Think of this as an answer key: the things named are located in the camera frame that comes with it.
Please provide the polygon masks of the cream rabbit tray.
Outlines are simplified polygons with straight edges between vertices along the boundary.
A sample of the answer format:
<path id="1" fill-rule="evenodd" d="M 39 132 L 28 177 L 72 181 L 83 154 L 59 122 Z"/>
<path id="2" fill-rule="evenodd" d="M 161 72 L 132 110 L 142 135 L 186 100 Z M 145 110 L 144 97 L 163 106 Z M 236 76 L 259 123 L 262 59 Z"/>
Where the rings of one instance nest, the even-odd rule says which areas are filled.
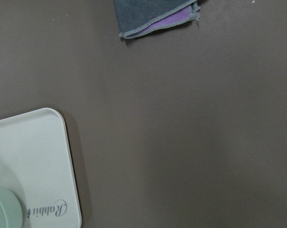
<path id="1" fill-rule="evenodd" d="M 65 121 L 51 108 L 0 120 L 0 185 L 25 228 L 79 228 L 82 215 Z"/>

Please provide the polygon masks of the stacked green bowls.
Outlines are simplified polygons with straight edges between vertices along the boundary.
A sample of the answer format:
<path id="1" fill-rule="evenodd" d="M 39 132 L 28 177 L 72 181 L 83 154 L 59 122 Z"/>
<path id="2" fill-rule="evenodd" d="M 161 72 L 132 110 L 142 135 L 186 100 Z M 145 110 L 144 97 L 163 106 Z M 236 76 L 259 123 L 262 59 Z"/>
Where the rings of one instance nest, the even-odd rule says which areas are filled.
<path id="1" fill-rule="evenodd" d="M 12 191 L 0 185 L 0 228 L 21 228 L 22 224 L 19 200 Z"/>

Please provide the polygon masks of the grey folded cloth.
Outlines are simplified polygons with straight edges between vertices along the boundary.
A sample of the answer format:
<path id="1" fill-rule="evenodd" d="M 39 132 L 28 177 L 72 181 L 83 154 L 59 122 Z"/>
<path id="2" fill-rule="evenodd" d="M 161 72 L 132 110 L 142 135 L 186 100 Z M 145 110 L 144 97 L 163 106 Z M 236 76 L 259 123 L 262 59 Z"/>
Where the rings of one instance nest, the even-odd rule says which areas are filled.
<path id="1" fill-rule="evenodd" d="M 189 5 L 192 6 L 189 21 L 198 21 L 200 6 L 196 0 L 115 0 L 119 37 L 133 39 L 144 36 L 139 32 Z"/>

